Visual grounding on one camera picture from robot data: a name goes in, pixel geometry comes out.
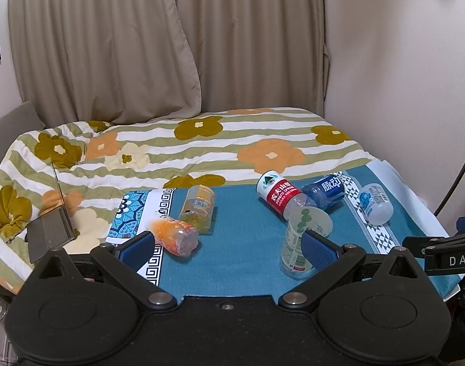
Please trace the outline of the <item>floral striped duvet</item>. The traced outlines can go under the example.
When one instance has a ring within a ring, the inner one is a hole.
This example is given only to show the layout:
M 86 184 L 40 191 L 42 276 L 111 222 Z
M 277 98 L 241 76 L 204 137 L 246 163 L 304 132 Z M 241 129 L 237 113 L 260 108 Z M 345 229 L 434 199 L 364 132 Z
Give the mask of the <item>floral striped duvet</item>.
M 34 267 L 25 228 L 55 206 L 68 208 L 77 234 L 67 252 L 87 253 L 132 190 L 253 184 L 270 169 L 297 180 L 371 159 L 344 131 L 293 107 L 28 131 L 0 161 L 0 285 L 20 291 Z

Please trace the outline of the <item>beige curtain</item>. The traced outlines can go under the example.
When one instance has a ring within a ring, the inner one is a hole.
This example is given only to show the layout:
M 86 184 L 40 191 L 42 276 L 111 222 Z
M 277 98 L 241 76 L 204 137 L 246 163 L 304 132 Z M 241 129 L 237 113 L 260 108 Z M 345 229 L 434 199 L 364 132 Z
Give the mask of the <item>beige curtain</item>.
M 323 0 L 9 0 L 8 20 L 21 98 L 51 127 L 324 112 Z

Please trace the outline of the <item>white frosted bottle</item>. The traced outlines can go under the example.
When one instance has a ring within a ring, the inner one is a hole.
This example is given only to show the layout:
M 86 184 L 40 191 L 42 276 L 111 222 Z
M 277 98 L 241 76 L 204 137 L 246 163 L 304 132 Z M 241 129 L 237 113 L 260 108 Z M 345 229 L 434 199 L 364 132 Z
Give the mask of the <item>white frosted bottle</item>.
M 380 184 L 367 184 L 360 189 L 358 198 L 366 221 L 372 226 L 383 226 L 391 219 L 394 207 Z

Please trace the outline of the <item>blue label bottle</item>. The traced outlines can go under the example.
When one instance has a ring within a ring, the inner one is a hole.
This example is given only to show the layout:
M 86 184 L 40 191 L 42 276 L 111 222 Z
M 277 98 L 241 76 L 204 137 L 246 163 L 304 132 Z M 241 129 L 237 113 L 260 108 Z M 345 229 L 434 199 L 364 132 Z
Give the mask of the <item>blue label bottle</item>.
M 323 211 L 339 203 L 345 197 L 343 182 L 333 174 L 304 185 L 301 191 L 309 198 L 309 206 L 317 207 Z

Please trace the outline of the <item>yellow drink bottle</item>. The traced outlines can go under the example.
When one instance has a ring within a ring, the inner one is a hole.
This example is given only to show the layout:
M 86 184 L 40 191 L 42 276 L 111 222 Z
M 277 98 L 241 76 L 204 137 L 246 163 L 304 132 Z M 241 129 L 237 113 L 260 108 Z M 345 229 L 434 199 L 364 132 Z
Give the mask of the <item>yellow drink bottle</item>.
M 188 189 L 179 220 L 185 221 L 196 228 L 199 234 L 208 233 L 212 224 L 215 206 L 214 191 L 202 184 Z

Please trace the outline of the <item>orange juice bottle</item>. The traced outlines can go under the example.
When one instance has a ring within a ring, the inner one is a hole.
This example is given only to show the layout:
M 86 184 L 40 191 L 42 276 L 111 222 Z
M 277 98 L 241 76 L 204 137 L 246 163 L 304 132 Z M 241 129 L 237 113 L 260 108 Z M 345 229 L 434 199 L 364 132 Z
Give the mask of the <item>orange juice bottle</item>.
M 198 246 L 198 231 L 188 222 L 162 216 L 147 225 L 154 238 L 171 254 L 186 258 Z

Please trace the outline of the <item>red label water bottle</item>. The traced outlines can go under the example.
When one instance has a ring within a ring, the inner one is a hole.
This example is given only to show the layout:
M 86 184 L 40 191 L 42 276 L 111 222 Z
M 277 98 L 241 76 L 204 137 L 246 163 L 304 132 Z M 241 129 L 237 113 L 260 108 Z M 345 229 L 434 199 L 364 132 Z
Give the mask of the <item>red label water bottle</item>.
M 286 221 L 295 210 L 315 206 L 309 196 L 274 170 L 260 176 L 256 193 Z

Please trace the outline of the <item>blue patterned tablecloth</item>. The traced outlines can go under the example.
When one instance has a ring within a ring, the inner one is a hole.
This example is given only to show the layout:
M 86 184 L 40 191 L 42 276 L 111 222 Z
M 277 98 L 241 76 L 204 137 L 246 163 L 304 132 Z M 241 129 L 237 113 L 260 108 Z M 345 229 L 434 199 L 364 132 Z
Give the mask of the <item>blue patterned tablecloth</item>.
M 329 239 L 338 245 L 355 244 L 373 254 L 387 254 L 407 236 L 446 236 L 438 219 L 408 188 L 389 163 L 373 160 L 365 166 L 336 175 L 345 186 L 345 197 L 329 210 L 333 229 Z M 370 226 L 359 206 L 359 190 L 378 183 L 394 207 L 384 226 Z M 280 294 L 297 285 L 280 270 L 280 251 L 286 221 L 256 193 L 256 186 L 222 186 L 213 189 L 216 202 L 211 231 L 198 238 L 198 247 L 187 258 L 176 257 L 155 242 L 154 254 L 138 274 L 177 299 L 184 296 L 255 296 Z M 186 189 L 128 192 L 117 217 L 131 220 L 130 238 L 108 242 L 123 244 L 144 230 L 147 220 L 161 215 L 178 217 Z

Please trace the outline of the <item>grey laptop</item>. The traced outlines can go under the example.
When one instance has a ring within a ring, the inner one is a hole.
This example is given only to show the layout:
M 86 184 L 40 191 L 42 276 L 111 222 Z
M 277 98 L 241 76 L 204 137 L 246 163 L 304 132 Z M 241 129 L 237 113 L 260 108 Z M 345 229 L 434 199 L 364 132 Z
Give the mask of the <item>grey laptop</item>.
M 28 244 L 29 259 L 32 264 L 43 258 L 50 250 L 60 249 L 76 238 L 53 164 L 52 168 L 60 203 L 26 226 L 25 241 Z

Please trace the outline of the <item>grey headboard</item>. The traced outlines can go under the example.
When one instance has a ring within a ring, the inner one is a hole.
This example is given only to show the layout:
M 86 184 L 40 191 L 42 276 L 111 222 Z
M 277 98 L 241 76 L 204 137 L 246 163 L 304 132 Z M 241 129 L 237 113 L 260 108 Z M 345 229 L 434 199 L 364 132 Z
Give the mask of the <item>grey headboard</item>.
M 0 163 L 19 135 L 44 128 L 32 102 L 24 102 L 0 118 Z

